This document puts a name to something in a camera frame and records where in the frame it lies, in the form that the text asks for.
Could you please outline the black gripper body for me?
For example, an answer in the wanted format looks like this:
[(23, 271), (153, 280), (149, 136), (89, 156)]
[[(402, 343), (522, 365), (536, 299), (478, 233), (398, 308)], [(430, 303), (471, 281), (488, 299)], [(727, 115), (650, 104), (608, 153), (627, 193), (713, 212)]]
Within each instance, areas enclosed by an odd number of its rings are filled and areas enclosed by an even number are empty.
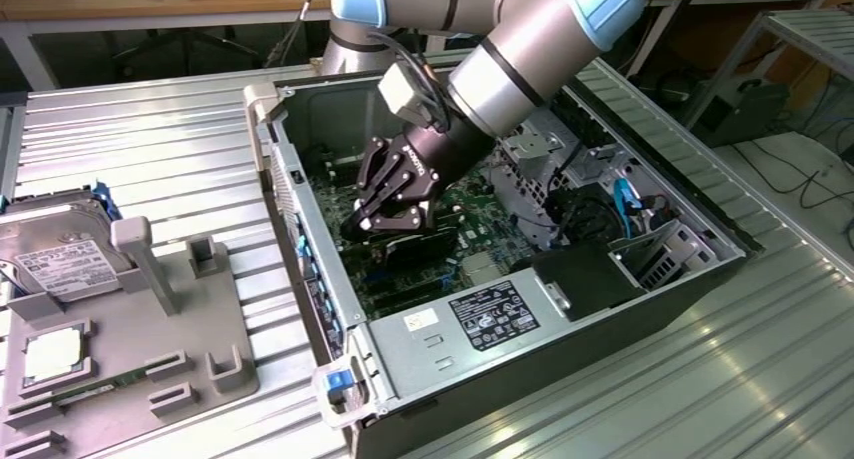
[(438, 199), (494, 147), (495, 139), (464, 122), (454, 122), (447, 132), (407, 124), (394, 138), (370, 138), (356, 178), (358, 208)]

